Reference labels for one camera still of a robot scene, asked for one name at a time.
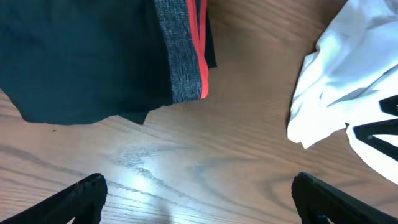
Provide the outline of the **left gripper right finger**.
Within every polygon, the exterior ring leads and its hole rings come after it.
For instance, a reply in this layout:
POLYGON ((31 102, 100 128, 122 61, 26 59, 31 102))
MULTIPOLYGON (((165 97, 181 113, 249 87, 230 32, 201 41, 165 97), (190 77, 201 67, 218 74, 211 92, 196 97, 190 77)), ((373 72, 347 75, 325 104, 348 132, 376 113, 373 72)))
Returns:
POLYGON ((397 224, 397 218, 306 172, 294 177, 291 190, 302 224, 397 224))

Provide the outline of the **white t-shirt with print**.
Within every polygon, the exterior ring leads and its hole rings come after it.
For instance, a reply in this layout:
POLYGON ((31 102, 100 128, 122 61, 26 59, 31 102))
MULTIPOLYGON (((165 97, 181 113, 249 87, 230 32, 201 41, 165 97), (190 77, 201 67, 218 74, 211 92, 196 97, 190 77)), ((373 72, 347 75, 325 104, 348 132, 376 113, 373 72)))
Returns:
POLYGON ((396 1, 347 1, 304 58, 288 139, 308 148, 341 129, 369 167, 397 182, 396 1))

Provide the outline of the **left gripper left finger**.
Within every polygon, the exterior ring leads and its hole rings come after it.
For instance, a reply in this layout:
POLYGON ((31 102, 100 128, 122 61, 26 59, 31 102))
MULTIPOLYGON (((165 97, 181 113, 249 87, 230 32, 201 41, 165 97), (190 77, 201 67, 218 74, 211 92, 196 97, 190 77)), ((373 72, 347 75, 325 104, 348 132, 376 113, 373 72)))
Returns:
POLYGON ((99 224, 108 193, 100 173, 91 174, 3 224, 99 224))

